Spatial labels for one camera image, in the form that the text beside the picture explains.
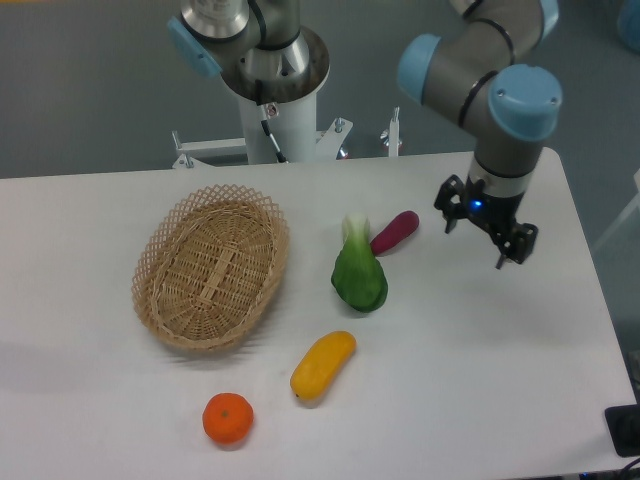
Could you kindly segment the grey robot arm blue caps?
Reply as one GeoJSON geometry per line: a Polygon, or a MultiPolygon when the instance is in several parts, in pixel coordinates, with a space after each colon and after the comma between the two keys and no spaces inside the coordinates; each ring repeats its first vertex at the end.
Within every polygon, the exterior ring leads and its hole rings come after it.
{"type": "MultiPolygon", "coordinates": [[[[476,140],[465,179],[451,177],[434,205],[448,228],[466,219],[485,231],[502,261],[524,262],[536,226],[516,213],[554,131],[562,89],[522,57],[554,28],[553,1],[459,1],[465,31],[452,41],[416,37],[397,68],[401,91],[476,140]]],[[[185,1],[167,24],[198,74],[221,77],[241,111],[251,163],[332,160],[316,132],[316,95],[329,74],[323,40],[300,21],[296,1],[185,1]]]]}

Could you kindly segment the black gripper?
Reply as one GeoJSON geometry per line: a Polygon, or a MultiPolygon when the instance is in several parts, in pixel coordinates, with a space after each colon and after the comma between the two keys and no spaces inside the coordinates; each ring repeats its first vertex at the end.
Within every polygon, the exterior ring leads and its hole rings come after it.
{"type": "Polygon", "coordinates": [[[449,234],[461,219],[469,219],[485,231],[498,247],[500,256],[496,268],[507,262],[523,264],[534,250],[538,227],[516,223],[516,212],[522,201],[520,193],[510,197],[496,197],[485,192],[486,182],[462,180],[452,175],[445,180],[434,201],[434,208],[442,213],[449,234]]]}

